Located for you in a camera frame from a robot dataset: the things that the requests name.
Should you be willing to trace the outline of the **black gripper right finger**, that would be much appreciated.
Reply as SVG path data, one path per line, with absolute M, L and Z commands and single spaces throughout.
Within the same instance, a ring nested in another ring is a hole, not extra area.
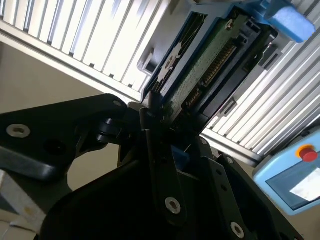
M 215 157 L 203 138 L 198 140 L 198 151 L 199 176 L 213 194 L 222 239 L 298 238 L 297 230 L 232 157 Z

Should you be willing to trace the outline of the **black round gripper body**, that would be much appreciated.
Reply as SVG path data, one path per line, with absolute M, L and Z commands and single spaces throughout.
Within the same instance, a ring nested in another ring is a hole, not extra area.
M 187 208 L 182 227 L 156 212 L 151 183 L 137 162 L 62 198 L 41 227 L 43 240 L 223 240 L 224 228 L 199 180 L 179 174 Z

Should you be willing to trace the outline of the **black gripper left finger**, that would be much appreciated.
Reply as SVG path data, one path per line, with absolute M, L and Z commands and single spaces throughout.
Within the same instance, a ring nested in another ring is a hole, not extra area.
M 139 163 L 155 210 L 171 225 L 188 218 L 172 138 L 158 101 L 124 103 L 102 94 L 0 116 L 0 196 L 33 225 L 73 193 L 67 174 L 79 157 L 120 147 L 119 168 Z

